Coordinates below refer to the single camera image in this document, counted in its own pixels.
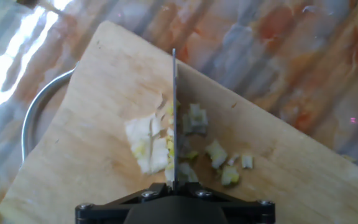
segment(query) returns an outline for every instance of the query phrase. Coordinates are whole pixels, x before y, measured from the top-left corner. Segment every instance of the onion piece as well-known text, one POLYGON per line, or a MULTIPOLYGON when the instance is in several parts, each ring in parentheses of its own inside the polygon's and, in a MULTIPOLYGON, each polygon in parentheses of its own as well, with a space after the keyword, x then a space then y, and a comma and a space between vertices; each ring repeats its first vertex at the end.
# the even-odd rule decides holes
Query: onion piece
POLYGON ((222 172, 222 185, 229 185, 231 183, 237 183, 240 175, 237 169, 233 166, 224 166, 222 172))
POLYGON ((241 165, 242 165, 242 168, 250 168, 250 169, 253 169, 253 168, 254 168, 254 165, 253 165, 252 160, 253 160, 252 156, 241 155, 241 165))
POLYGON ((215 169, 218 169, 227 158, 226 151, 216 139, 206 147, 206 152, 209 154, 212 160, 212 167, 215 169))

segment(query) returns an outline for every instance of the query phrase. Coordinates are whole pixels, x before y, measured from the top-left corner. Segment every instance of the chopped onion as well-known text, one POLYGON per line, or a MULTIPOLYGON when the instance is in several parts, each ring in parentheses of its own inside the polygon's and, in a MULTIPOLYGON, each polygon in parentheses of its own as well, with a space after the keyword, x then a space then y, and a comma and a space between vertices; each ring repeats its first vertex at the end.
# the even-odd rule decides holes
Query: chopped onion
POLYGON ((245 156, 241 155, 241 165, 242 168, 254 168, 253 162, 252 162, 252 156, 245 156))
POLYGON ((175 180, 175 170, 174 170, 173 162, 169 163, 168 166, 165 168, 165 178, 167 181, 174 181, 175 180))
POLYGON ((171 128, 168 128, 168 129, 167 129, 167 135, 173 137, 174 134, 175 134, 175 133, 173 132, 173 130, 172 130, 171 128))
POLYGON ((150 158, 150 173, 154 174, 168 165, 167 142, 165 139, 156 139, 153 142, 153 151, 150 158))
POLYGON ((218 169, 227 158, 226 151, 222 148, 216 139, 206 147, 206 152, 211 157, 212 167, 215 169, 218 169))
POLYGON ((141 139, 131 146, 131 151, 136 159, 150 157, 150 140, 141 139))
POLYGON ((222 185, 229 185, 231 183, 237 183, 240 175, 233 166, 224 166, 222 172, 222 185))
POLYGON ((125 122, 125 131, 128 141, 134 144, 141 139, 148 139, 150 137, 150 122, 155 118, 155 114, 141 119, 133 119, 125 122))

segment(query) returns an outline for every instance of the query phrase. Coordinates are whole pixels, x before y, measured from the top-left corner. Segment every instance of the screw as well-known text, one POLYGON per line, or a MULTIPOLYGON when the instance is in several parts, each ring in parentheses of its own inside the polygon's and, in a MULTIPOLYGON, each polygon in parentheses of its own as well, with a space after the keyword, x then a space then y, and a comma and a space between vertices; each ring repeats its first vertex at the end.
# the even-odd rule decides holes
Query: screw
POLYGON ((209 197, 212 195, 212 193, 207 190, 197 190, 196 195, 199 197, 209 197))
POLYGON ((89 209, 91 207, 93 207, 94 204, 92 203, 82 203, 81 205, 79 205, 81 210, 85 210, 85 209, 89 209))
POLYGON ((148 191, 145 191, 145 192, 142 193, 142 197, 147 198, 147 197, 151 197, 151 196, 153 196, 155 194, 156 194, 156 192, 148 190, 148 191))
POLYGON ((273 205, 274 203, 269 200, 257 200, 261 205, 273 205))

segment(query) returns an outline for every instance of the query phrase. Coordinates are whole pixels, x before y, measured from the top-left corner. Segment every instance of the knife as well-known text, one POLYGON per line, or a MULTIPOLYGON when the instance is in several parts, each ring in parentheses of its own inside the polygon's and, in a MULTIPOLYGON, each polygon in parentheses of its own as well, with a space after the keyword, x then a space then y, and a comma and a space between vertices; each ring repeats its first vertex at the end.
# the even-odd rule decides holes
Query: knife
POLYGON ((172 50, 172 64, 173 64, 173 145, 174 145, 174 156, 173 156, 173 193, 176 195, 179 188, 178 179, 178 127, 177 127, 177 51, 172 50))

